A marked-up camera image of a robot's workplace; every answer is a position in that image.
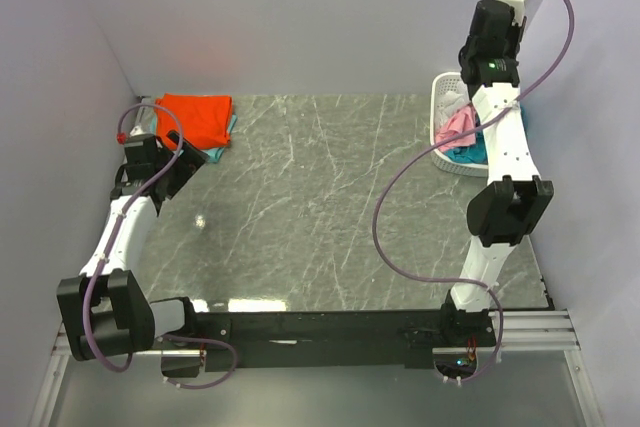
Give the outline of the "teal t shirt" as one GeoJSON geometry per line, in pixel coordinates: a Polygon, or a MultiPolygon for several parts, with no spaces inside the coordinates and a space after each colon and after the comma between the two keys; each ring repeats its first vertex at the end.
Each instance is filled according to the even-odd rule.
{"type": "MultiPolygon", "coordinates": [[[[480,120],[476,113],[476,127],[480,125],[480,120]]],[[[486,146],[482,132],[476,132],[476,144],[466,148],[456,148],[443,153],[448,159],[459,164],[480,164],[488,163],[486,146]]]]}

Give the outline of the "white plastic laundry basket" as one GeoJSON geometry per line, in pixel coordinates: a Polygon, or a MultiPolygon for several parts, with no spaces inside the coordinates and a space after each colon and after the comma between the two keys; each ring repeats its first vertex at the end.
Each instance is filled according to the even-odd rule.
{"type": "MultiPolygon", "coordinates": [[[[439,141],[442,127],[469,102],[467,88],[458,72],[436,76],[431,85],[430,142],[439,141]]],[[[475,134],[471,145],[459,141],[447,144],[431,153],[434,165],[442,171],[461,176],[486,178],[488,157],[482,132],[475,134]]]]}

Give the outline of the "pink t shirt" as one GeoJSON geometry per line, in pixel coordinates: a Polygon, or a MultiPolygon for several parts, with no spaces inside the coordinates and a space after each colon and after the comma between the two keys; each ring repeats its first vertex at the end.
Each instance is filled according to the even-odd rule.
{"type": "Polygon", "coordinates": [[[444,123],[435,134],[435,142],[448,143],[439,147],[439,151],[446,153],[456,148],[471,147],[476,144],[476,133],[466,135],[460,139],[451,141],[452,137],[463,132],[473,130],[476,127],[476,111],[471,105],[466,105],[444,123]]]}

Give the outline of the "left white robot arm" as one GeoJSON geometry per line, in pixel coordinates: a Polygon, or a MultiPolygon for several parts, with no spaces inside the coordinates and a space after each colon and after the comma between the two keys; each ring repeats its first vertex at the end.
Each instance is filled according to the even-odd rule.
{"type": "Polygon", "coordinates": [[[151,302],[134,276],[163,203],[208,160],[177,131],[170,131],[168,138],[180,152],[171,151],[154,134],[120,135],[125,160],[110,191],[101,238],[79,275],[59,282],[57,302],[71,354],[78,361],[132,356],[162,336],[179,349],[199,339],[200,325],[188,298],[151,302]]]}

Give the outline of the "black base crossbar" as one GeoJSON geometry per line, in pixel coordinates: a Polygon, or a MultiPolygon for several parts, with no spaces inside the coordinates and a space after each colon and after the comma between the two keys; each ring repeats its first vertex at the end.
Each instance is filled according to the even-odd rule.
{"type": "Polygon", "coordinates": [[[438,310],[198,313],[169,340],[204,353],[208,372],[247,368],[401,365],[431,369],[440,348],[491,348],[488,312],[438,310]]]}

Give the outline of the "folded light blue t shirt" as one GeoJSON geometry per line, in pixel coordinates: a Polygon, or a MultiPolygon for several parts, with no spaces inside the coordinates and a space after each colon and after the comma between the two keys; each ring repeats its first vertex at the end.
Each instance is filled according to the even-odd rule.
{"type": "MultiPolygon", "coordinates": [[[[237,122],[237,115],[232,114],[231,119],[227,126],[228,135],[231,135],[231,133],[233,132],[236,122],[237,122]]],[[[156,114],[152,115],[149,128],[152,133],[157,132],[157,115],[156,114]]],[[[217,164],[220,158],[222,157],[225,149],[230,146],[231,146],[231,143],[228,143],[225,147],[216,147],[216,148],[205,150],[204,153],[208,156],[208,162],[211,164],[217,164]]]]}

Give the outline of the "folded orange t shirt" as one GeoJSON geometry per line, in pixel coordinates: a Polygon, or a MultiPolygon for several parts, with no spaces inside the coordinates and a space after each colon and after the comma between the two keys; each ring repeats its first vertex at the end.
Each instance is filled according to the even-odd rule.
{"type": "Polygon", "coordinates": [[[231,135],[227,134],[227,126],[233,114],[231,96],[165,94],[155,104],[163,107],[156,110],[156,134],[170,149],[174,150],[176,144],[167,138],[167,134],[171,130],[178,131],[178,126],[166,110],[178,119],[184,137],[202,151],[225,147],[231,142],[231,135]]]}

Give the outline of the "aluminium frame rail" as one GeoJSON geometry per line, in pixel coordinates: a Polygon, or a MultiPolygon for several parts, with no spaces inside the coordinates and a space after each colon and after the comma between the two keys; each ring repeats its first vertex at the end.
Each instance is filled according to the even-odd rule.
{"type": "MultiPolygon", "coordinates": [[[[551,352],[579,351],[577,334],[567,311],[521,311],[504,314],[503,336],[500,352],[551,352]]],[[[136,356],[168,354],[171,350],[195,352],[169,347],[168,341],[159,341],[151,350],[136,353],[136,356]]],[[[435,348],[434,353],[462,353],[463,348],[435,348]]],[[[60,327],[51,350],[53,356],[71,356],[64,327],[60,327]]]]}

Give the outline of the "white t shirt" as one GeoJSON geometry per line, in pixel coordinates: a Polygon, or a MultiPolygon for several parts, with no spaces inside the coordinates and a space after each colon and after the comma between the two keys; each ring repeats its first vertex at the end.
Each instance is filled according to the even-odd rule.
{"type": "Polygon", "coordinates": [[[435,104],[436,118],[441,124],[446,123],[454,114],[469,103],[466,94],[447,91],[435,104]]]}

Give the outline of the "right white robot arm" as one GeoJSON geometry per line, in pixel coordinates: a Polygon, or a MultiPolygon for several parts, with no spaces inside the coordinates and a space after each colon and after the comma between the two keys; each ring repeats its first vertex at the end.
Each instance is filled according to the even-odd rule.
{"type": "Polygon", "coordinates": [[[503,0],[476,4],[458,56],[461,79],[483,125],[486,187],[467,207],[471,243],[461,281],[449,291],[452,313],[439,321],[444,342],[460,346],[487,316],[504,263],[537,225],[553,194],[532,160],[518,101],[516,60],[524,18],[503,0]]]}

